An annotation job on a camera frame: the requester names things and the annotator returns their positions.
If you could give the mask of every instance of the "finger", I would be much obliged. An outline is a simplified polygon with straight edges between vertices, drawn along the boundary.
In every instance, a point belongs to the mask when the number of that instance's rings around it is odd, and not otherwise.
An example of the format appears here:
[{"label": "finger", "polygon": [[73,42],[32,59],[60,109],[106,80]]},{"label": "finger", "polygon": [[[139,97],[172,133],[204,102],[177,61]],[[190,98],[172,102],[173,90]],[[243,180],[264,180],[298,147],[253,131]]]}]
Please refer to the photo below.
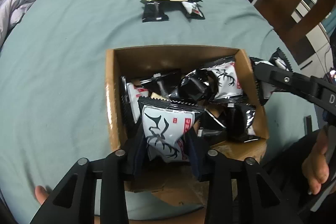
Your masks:
[{"label": "finger", "polygon": [[100,216],[94,217],[94,224],[100,224]]},{"label": "finger", "polygon": [[315,178],[309,179],[308,184],[313,195],[317,195],[321,190],[321,184]]},{"label": "finger", "polygon": [[42,205],[47,199],[47,197],[49,196],[49,194],[44,189],[44,187],[42,187],[41,185],[38,185],[35,187],[35,196],[36,196],[37,201]]},{"label": "finger", "polygon": [[310,162],[310,155],[302,164],[302,173],[308,181],[309,189],[312,194],[316,195],[321,190],[321,184],[317,181],[314,176],[314,172]]},{"label": "finger", "polygon": [[319,183],[325,183],[329,177],[329,166],[325,156],[311,153],[309,158],[314,177]]},{"label": "finger", "polygon": [[316,143],[313,146],[312,151],[315,151],[321,155],[324,155],[328,150],[328,136],[323,129],[320,130],[317,135]]}]

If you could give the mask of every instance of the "light blue bedsheet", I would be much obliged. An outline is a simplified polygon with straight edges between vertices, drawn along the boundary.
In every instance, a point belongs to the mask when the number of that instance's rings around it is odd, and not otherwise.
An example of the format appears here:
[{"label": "light blue bedsheet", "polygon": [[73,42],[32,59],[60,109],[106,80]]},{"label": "light blue bedsheet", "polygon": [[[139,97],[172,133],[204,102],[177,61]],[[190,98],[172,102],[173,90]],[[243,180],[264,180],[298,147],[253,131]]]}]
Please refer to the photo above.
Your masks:
[{"label": "light blue bedsheet", "polygon": [[[247,0],[203,0],[201,6],[206,20],[188,21],[180,10],[169,9],[169,21],[142,23],[139,0],[33,4],[0,54],[0,188],[19,224],[29,223],[39,207],[36,185],[53,188],[79,158],[96,160],[110,153],[106,49],[216,45],[244,48],[250,56],[268,59],[281,47],[299,71],[283,42]],[[314,106],[294,95],[274,94],[266,111],[268,157],[304,135],[305,115],[312,115],[317,128]],[[127,197],[133,219],[191,209],[168,208],[146,193]]]}]

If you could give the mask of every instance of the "cardboard box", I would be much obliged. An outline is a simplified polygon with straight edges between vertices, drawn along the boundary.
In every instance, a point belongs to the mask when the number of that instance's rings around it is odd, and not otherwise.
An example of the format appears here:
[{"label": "cardboard box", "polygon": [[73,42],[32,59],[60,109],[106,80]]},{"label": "cardboard box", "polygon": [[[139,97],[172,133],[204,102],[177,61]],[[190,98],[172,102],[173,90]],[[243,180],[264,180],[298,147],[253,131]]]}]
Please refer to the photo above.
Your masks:
[{"label": "cardboard box", "polygon": [[[244,50],[211,46],[164,45],[106,51],[105,91],[112,151],[119,149],[127,139],[121,117],[119,86],[121,76],[126,76],[128,79],[142,78],[163,70],[177,68],[180,68],[183,73],[188,73],[205,62],[230,55],[235,55],[236,73],[242,89],[247,94],[249,102],[256,106],[253,129],[256,135],[263,139],[249,143],[222,142],[213,147],[237,160],[243,160],[248,156],[260,160],[265,152],[266,139],[269,135],[265,110],[259,105],[250,60]],[[207,195],[204,193],[205,188],[207,184],[197,182],[192,177],[189,167],[170,164],[159,170],[145,170],[139,179],[125,184],[125,189],[128,191],[151,191],[155,196],[175,206],[186,203],[204,204]],[[201,210],[189,214],[190,221],[193,214],[198,216],[203,214],[202,212]],[[174,219],[174,223],[178,223],[179,218]]]}]

